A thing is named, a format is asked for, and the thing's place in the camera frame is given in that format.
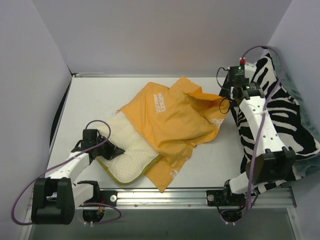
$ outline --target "white tabletop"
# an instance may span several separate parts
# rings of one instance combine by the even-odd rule
[[[65,103],[61,122],[52,148],[48,168],[65,161],[82,131],[91,120],[107,120],[116,110],[127,104],[148,82],[170,87],[178,77],[74,77]],[[219,94],[213,77],[190,77],[205,93]],[[217,137],[197,146],[169,188],[222,187],[228,179],[240,174],[243,148],[237,126],[228,114]],[[93,161],[77,178],[98,181],[101,188],[154,188],[142,176],[130,185],[119,185]]]

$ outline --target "gray wall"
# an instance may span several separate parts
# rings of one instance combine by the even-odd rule
[[[206,77],[267,44],[291,0],[33,2],[73,73]]]
[[[0,1],[0,239],[18,239],[17,194],[46,168],[50,129],[71,75],[31,0]],[[31,190],[16,217],[25,220]]]
[[[270,45],[281,50],[318,130],[320,130],[319,10],[319,0],[293,0],[270,40]],[[305,240],[319,239],[320,175],[296,182],[293,191]]]

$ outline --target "zebra print fabric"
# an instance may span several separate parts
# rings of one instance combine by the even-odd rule
[[[276,81],[277,76],[271,56],[268,53],[256,63],[256,72],[251,82],[260,84],[267,98],[275,87]],[[267,109],[280,139],[287,148],[291,147],[295,151],[297,161],[303,161],[319,154],[319,142],[301,125],[298,101],[289,95],[282,84],[276,88],[267,105]],[[243,112],[238,107],[232,107],[230,110],[238,126],[240,140],[243,145],[244,156],[240,166],[240,172],[243,173],[246,171],[246,164],[252,158],[255,141]],[[261,183],[256,189],[260,193],[263,193],[284,182],[295,181],[300,178],[301,176],[297,173],[295,166],[293,166],[292,171],[284,180]]]

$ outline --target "orange cloth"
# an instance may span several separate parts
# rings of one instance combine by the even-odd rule
[[[229,101],[202,93],[181,77],[172,87],[149,82],[121,111],[163,157],[146,176],[163,192],[180,171],[193,148],[212,141],[226,117]]]

